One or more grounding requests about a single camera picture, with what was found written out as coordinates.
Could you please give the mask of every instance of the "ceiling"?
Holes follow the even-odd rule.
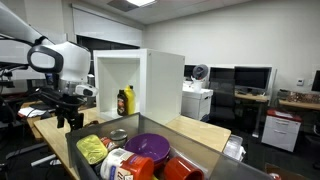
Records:
[[[136,8],[128,12],[118,10],[107,4],[113,0],[82,1],[142,24],[152,24],[251,0],[158,0],[155,4]]]

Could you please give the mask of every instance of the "yellow bottle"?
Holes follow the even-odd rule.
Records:
[[[133,91],[133,86],[127,86],[124,89],[124,93],[127,97],[127,111],[128,111],[128,115],[133,114],[135,112],[135,94]]]

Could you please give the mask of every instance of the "chair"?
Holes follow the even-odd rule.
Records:
[[[210,79],[209,88],[213,90],[213,96],[209,123],[234,122],[234,86],[234,79]]]

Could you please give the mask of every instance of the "ceiling light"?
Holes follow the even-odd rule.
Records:
[[[157,0],[127,0],[127,1],[137,6],[147,6],[157,2]]]

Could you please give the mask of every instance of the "purple bowl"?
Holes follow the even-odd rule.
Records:
[[[168,140],[158,134],[140,134],[131,138],[124,147],[125,150],[144,157],[150,157],[154,163],[165,159],[170,152]]]

